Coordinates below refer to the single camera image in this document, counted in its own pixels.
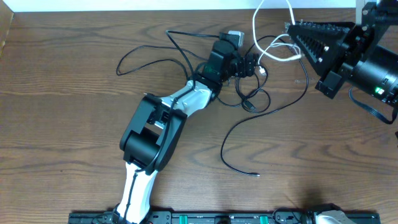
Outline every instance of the white wall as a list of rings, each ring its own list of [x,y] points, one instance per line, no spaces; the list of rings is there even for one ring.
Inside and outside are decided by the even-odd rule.
[[[14,12],[255,9],[261,0],[4,0]],[[355,7],[355,0],[290,0],[293,8]],[[266,0],[263,8],[285,8]]]

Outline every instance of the white cord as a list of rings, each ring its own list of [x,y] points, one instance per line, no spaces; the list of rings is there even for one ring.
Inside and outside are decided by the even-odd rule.
[[[291,18],[292,18],[292,24],[295,25],[292,6],[290,5],[289,0],[286,0],[286,2],[287,2],[287,4],[289,5],[290,16],[291,16]],[[264,3],[264,0],[262,0],[261,3],[260,3],[260,5],[257,7],[256,11],[255,11],[254,14],[253,14],[253,19],[252,19],[252,29],[253,29],[254,44],[256,45],[257,49],[259,49],[259,50],[262,52],[262,54],[261,54],[261,56],[260,56],[260,59],[262,58],[263,55],[266,55],[266,56],[268,56],[268,57],[270,57],[270,58],[272,58],[272,59],[274,59],[274,60],[277,60],[277,61],[279,61],[279,62],[289,62],[289,61],[292,61],[292,60],[300,59],[300,58],[302,57],[302,55],[301,55],[301,50],[300,50],[300,48],[299,48],[297,45],[295,45],[295,44],[285,44],[285,43],[275,43],[275,41],[277,41],[279,38],[285,37],[285,36],[289,36],[288,34],[279,35],[277,38],[275,38],[274,41],[272,41],[272,43],[271,43],[271,44],[268,46],[268,48],[266,48],[265,50],[263,50],[263,49],[260,47],[260,45],[257,43],[257,38],[256,38],[256,23],[255,23],[255,21],[256,21],[256,15],[257,15],[258,11],[260,10],[260,7],[262,6],[262,3]],[[279,46],[283,46],[283,45],[287,45],[287,46],[293,48],[294,51],[295,51],[296,53],[298,53],[298,54],[297,54],[297,55],[294,55],[294,56],[291,56],[291,57],[289,57],[289,58],[279,58],[279,57],[273,56],[273,55],[271,55],[270,53],[267,52],[267,50],[268,50],[270,47],[279,47]]]

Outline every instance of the wooden table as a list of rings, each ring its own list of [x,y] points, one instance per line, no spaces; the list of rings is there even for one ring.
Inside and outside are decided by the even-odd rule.
[[[252,44],[252,14],[17,13],[0,59],[1,223],[66,223],[72,211],[113,208],[126,178],[119,140],[143,93],[169,95],[184,85],[181,68],[168,62],[117,77],[119,59],[138,45],[171,46],[166,29],[204,34],[241,30],[246,49]],[[297,9],[295,16],[353,21],[354,10]],[[261,10],[258,37],[281,34],[284,21],[289,21],[288,10]],[[396,51],[397,37],[397,29],[391,29],[383,43]],[[214,41],[175,39],[204,57]],[[127,59],[123,69],[170,57],[182,60],[175,50],[144,49]],[[264,63],[271,109],[301,94],[305,84],[299,63]],[[174,210],[264,211],[333,202],[345,210],[376,211],[383,223],[397,223],[397,125],[382,124],[354,105],[348,86],[329,100],[313,88],[318,77],[305,64],[311,80],[301,101],[244,123],[227,141],[225,159],[261,173],[260,178],[239,175],[221,163],[226,132],[250,114],[214,102],[187,121],[171,161],[158,175],[151,204]],[[244,91],[254,84],[244,80]],[[355,94],[386,108],[360,91]],[[239,101],[232,85],[220,97]],[[256,101],[265,104],[262,96]]]

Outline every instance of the wood grain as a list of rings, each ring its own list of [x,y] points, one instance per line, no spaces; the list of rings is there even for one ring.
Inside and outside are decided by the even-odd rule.
[[[144,92],[171,94],[183,86],[184,77],[171,63],[117,77],[118,60],[138,45],[171,46],[166,29],[242,30],[247,48],[252,13],[17,13],[0,60],[1,223],[66,223],[72,211],[103,211],[119,203],[126,172],[118,145],[127,123]],[[298,9],[295,15],[305,21],[354,20],[352,9]],[[287,10],[262,10],[258,36],[280,34],[288,20]],[[203,57],[214,41],[175,39]],[[382,44],[398,50],[397,29],[389,30]],[[123,69],[158,58],[182,61],[174,50],[138,54]],[[271,109],[296,99],[304,88],[299,64],[265,63]],[[308,94],[290,108],[239,126],[226,144],[226,160],[261,173],[260,178],[239,175],[221,163],[226,132],[249,115],[214,102],[187,121],[156,180],[151,204],[250,211],[333,202],[345,210],[377,211],[383,223],[397,223],[396,124],[386,126],[355,106],[347,86],[334,100],[324,97],[313,89],[318,77],[305,64],[312,78]],[[244,80],[242,86],[249,91],[254,80]],[[355,94],[391,112],[365,94]],[[238,101],[232,86],[220,97]],[[260,96],[256,102],[264,104]]]

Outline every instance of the white backdrop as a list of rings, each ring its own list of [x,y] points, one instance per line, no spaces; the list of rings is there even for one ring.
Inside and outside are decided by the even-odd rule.
[[[4,0],[14,12],[255,9],[261,0]],[[290,0],[293,8],[355,7],[355,0]],[[263,8],[286,8],[266,0]]]

